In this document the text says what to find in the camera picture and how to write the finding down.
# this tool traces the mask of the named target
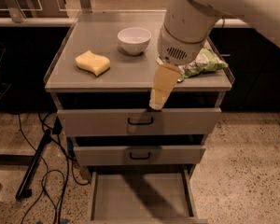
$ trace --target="cabinet top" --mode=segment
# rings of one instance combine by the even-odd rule
[[[157,40],[164,15],[163,11],[81,13],[65,38],[67,41],[58,60],[51,65],[46,91],[150,90],[158,65]],[[118,43],[118,32],[132,26],[146,28],[152,34],[147,49],[139,56],[128,55]],[[106,56],[110,60],[110,69],[98,77],[78,69],[75,58],[87,50]],[[187,78],[175,86],[177,91],[230,89],[231,83],[223,70]]]

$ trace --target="sponge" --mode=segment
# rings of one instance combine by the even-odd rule
[[[105,56],[92,53],[90,50],[75,58],[76,65],[82,70],[94,73],[97,77],[110,68],[110,60]]]

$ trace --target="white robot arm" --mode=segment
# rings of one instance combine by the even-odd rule
[[[170,0],[158,40],[160,56],[177,65],[191,63],[216,22],[226,15],[246,22],[280,48],[280,0]],[[170,65],[163,68],[156,72],[149,103],[157,110],[177,80],[178,70]],[[168,82],[161,82],[164,77]]]

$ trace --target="white bowl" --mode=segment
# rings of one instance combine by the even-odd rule
[[[148,46],[151,32],[141,27],[129,27],[118,33],[119,43],[130,55],[141,54]]]

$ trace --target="plastic bag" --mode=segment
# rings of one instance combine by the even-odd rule
[[[179,65],[181,72],[178,82],[182,82],[185,78],[195,77],[202,73],[212,73],[216,70],[227,68],[228,64],[210,49],[202,48],[192,63]]]

